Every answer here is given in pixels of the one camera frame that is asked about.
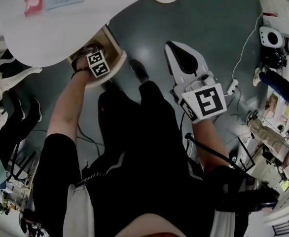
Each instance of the white robot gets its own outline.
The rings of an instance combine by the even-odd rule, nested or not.
[[[199,52],[183,43],[168,41],[165,54],[175,80],[171,93],[193,123],[227,110],[221,84],[215,82]]]

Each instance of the floor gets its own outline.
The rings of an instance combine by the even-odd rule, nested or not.
[[[239,60],[242,47],[260,14],[259,0],[178,0],[172,4],[140,0],[115,16],[110,21],[109,28],[128,57],[144,64],[150,78],[159,85],[165,98],[174,106],[180,122],[183,111],[169,94],[174,81],[168,72],[164,56],[165,42],[175,40],[198,50],[225,91],[232,82],[231,73]],[[253,72],[259,63],[260,41],[256,30],[246,45],[242,61],[235,72],[242,95],[236,93],[229,110],[215,123],[225,143],[243,133],[247,133],[243,136],[244,140],[249,137],[249,129],[242,125],[242,120],[249,110],[257,109],[265,102],[267,87],[252,86]],[[41,102],[43,119],[36,129],[47,129],[56,100],[69,82],[71,74],[69,64],[63,61],[44,68],[41,74],[31,75],[18,85],[16,90],[22,99],[26,99],[27,91],[27,94],[34,94]],[[114,79],[131,99],[140,101],[137,91],[139,82],[128,63],[124,64]],[[82,130],[97,142],[102,142],[97,115],[97,100],[102,92],[101,87],[86,90],[80,117]],[[237,113],[239,97],[238,112],[242,118],[237,121],[236,115],[230,115]],[[226,97],[226,102],[229,103],[231,99],[232,96]],[[183,133],[190,130],[191,124],[186,118]],[[45,132],[33,131],[27,139],[27,145],[40,152],[44,139]],[[227,144],[229,151],[238,146],[238,140]],[[97,158],[93,144],[78,140],[77,150],[81,168],[86,165],[87,160],[91,163]]]

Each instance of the wrist strap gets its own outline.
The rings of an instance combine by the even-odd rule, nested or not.
[[[81,72],[81,71],[91,71],[91,70],[90,70],[89,67],[80,68],[80,69],[76,70],[76,71],[73,73],[71,79],[74,77],[74,75],[75,75],[76,73],[79,73],[79,72]]]

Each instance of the black cable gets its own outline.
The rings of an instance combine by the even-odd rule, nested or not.
[[[241,100],[241,97],[242,97],[242,92],[241,92],[241,90],[239,89],[238,86],[236,86],[236,88],[237,88],[237,89],[239,90],[239,92],[240,92],[239,100],[238,100],[238,103],[237,103],[237,113],[231,114],[230,116],[237,115],[237,122],[238,122],[238,121],[239,121],[239,117],[242,118],[242,117],[239,115],[239,103],[240,103],[240,100]]]
[[[230,103],[227,105],[227,109],[229,108],[229,106],[231,105],[231,103],[233,102],[233,100],[234,100],[234,98],[235,98],[235,91],[233,90],[232,92],[234,93],[234,95],[233,95],[233,98],[231,99]],[[217,121],[217,119],[218,119],[222,114],[224,114],[224,113],[219,114],[219,115],[215,118],[214,123]]]
[[[207,151],[208,153],[213,154],[214,156],[217,156],[221,159],[223,159],[224,161],[226,161],[227,163],[229,163],[231,166],[233,166],[236,170],[241,171],[243,174],[245,174],[245,172],[237,165],[235,164],[232,160],[230,160],[229,158],[225,157],[224,155],[218,153],[217,151],[205,146],[204,144],[199,143],[198,141],[196,141],[192,136],[191,133],[188,133],[185,135],[185,139],[189,139],[191,140],[191,142],[193,142],[197,147]]]
[[[43,130],[43,129],[33,129],[32,131],[42,131],[42,132],[47,132],[46,130]],[[86,142],[89,142],[89,143],[92,143],[92,144],[95,144],[95,145],[98,145],[98,146],[102,146],[104,147],[104,144],[102,143],[98,143],[98,142],[95,142],[94,140],[92,140],[91,138],[89,139],[86,139],[86,138],[82,138],[80,136],[77,136],[78,139],[81,139],[81,140],[84,140]]]
[[[181,122],[180,122],[181,140],[183,140],[183,131],[182,131],[182,127],[183,127],[184,117],[185,117],[185,113],[183,113],[183,116],[182,116],[182,119],[181,119]]]
[[[234,141],[236,138],[238,138],[238,137],[240,137],[240,136],[242,136],[242,135],[248,134],[248,133],[250,133],[250,132],[242,133],[242,134],[236,136],[235,138],[233,138],[232,140],[230,140],[230,141],[229,141],[227,144],[225,144],[225,145],[228,145],[230,142]]]
[[[82,132],[81,127],[80,127],[79,124],[77,124],[77,128],[79,129],[79,133],[81,133],[81,135],[82,135],[83,137],[85,137],[85,138],[88,139],[88,140],[91,140],[91,142],[94,143],[94,145],[96,146],[97,155],[98,155],[98,157],[101,157],[99,145],[98,145],[93,139],[91,139],[90,137],[86,136],[86,135]]]
[[[189,139],[187,139],[186,154],[188,153],[188,148],[189,148]]]

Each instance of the table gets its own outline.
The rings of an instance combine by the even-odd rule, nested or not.
[[[4,39],[12,55],[32,67],[66,59],[137,0],[85,0],[24,17],[24,0],[8,0]]]

